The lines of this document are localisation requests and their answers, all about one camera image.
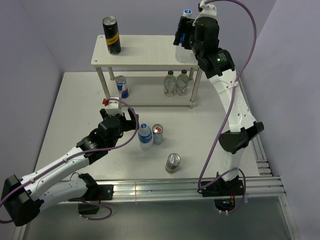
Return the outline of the blue label water bottle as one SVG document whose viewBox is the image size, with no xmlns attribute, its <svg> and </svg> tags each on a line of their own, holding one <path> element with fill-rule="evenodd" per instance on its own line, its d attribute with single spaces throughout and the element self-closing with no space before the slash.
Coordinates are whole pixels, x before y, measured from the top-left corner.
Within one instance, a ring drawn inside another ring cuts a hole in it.
<svg viewBox="0 0 320 240">
<path fill-rule="evenodd" d="M 192 10 L 191 9 L 185 9 L 183 11 L 182 16 L 186 17 L 186 18 L 191 18 Z M 182 36 L 180 38 L 180 41 L 179 41 L 179 45 L 177 45 L 176 49 L 175 49 L 175 59 L 179 63 L 187 63 L 191 58 L 191 53 L 189 52 L 189 50 L 185 49 L 184 47 L 182 47 L 182 43 L 184 41 L 185 35 L 186 35 L 185 33 L 182 34 Z"/>
<path fill-rule="evenodd" d="M 142 123 L 137 133 L 141 149 L 144 151 L 150 149 L 152 146 L 151 128 L 146 123 Z"/>
</svg>

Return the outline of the red tab silver can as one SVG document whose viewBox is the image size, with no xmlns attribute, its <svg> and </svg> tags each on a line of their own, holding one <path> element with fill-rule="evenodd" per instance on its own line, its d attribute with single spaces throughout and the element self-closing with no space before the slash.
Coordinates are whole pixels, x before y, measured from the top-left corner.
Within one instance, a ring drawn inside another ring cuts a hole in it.
<svg viewBox="0 0 320 240">
<path fill-rule="evenodd" d="M 163 142 L 163 126 L 161 124 L 155 124 L 152 127 L 152 140 L 156 145 L 160 145 Z"/>
</svg>

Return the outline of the blue silver energy can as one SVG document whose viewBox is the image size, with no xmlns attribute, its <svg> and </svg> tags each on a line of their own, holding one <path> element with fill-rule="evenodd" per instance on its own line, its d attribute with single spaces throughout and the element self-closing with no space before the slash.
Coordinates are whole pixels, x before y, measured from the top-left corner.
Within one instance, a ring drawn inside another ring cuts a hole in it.
<svg viewBox="0 0 320 240">
<path fill-rule="evenodd" d="M 127 80 L 123 75 L 119 75 L 115 78 L 116 87 L 119 93 L 119 96 L 122 99 L 129 97 L 129 91 L 127 86 Z"/>
</svg>

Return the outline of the black yellow can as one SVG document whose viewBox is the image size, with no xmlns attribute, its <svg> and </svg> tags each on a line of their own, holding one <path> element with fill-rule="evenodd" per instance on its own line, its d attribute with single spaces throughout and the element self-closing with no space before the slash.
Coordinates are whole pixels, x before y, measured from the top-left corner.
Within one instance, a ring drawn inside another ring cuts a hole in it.
<svg viewBox="0 0 320 240">
<path fill-rule="evenodd" d="M 118 22 L 114 16 L 107 16 L 102 20 L 105 41 L 108 52 L 117 55 L 121 52 Z"/>
<path fill-rule="evenodd" d="M 167 161 L 165 164 L 165 170 L 168 173 L 173 174 L 178 170 L 180 163 L 181 163 L 180 155 L 177 153 L 171 153 L 167 158 Z"/>
</svg>

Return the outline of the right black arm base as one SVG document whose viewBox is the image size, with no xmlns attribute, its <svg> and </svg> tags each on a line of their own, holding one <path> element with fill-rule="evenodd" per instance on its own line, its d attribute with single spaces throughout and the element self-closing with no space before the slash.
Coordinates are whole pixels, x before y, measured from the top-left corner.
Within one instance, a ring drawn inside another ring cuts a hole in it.
<svg viewBox="0 0 320 240">
<path fill-rule="evenodd" d="M 230 182 L 219 179 L 204 189 L 198 189 L 197 192 L 204 198 L 213 198 L 217 210 L 227 215 L 236 209 L 236 197 L 241 197 L 239 203 L 244 201 L 246 185 L 238 178 Z"/>
</svg>

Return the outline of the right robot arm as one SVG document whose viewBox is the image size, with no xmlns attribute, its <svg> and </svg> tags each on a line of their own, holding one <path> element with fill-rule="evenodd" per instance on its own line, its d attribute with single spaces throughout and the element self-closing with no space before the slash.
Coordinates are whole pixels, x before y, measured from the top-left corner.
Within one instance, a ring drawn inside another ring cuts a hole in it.
<svg viewBox="0 0 320 240">
<path fill-rule="evenodd" d="M 198 67 L 215 88 L 226 112 L 213 146 L 219 144 L 226 152 L 226 159 L 217 173 L 216 189 L 227 195 L 239 178 L 244 149 L 264 130 L 264 125 L 255 119 L 246 103 L 231 54 L 219 46 L 219 30 L 213 17 L 190 19 L 182 16 L 173 44 L 181 44 L 193 52 Z"/>
</svg>

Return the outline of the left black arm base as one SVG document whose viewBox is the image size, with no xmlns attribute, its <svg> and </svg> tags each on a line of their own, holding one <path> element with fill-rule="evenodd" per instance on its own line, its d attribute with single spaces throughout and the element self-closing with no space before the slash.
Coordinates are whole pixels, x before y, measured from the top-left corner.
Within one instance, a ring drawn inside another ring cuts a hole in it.
<svg viewBox="0 0 320 240">
<path fill-rule="evenodd" d="M 95 187 L 89 188 L 88 193 L 86 192 L 84 196 L 80 197 L 82 201 L 86 202 L 97 202 L 98 205 L 102 201 L 110 201 L 113 198 L 114 186 L 112 184 L 98 184 Z M 80 215 L 96 215 L 100 206 L 89 205 L 83 202 L 78 203 L 78 213 Z"/>
</svg>

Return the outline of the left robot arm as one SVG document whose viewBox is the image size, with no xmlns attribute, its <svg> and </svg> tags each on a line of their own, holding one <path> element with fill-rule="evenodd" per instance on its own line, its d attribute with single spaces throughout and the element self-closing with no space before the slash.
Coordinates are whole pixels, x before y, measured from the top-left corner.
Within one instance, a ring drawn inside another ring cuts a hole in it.
<svg viewBox="0 0 320 240">
<path fill-rule="evenodd" d="M 81 173 L 74 180 L 62 180 L 120 148 L 118 140 L 125 132 L 137 132 L 139 116 L 128 109 L 130 119 L 119 111 L 111 114 L 101 109 L 102 121 L 65 155 L 42 169 L 18 178 L 11 175 L 4 181 L 0 205 L 5 208 L 9 220 L 1 224 L 14 223 L 20 227 L 35 219 L 45 209 L 65 201 L 103 207 L 96 203 L 100 197 L 96 180 L 88 173 Z"/>
</svg>

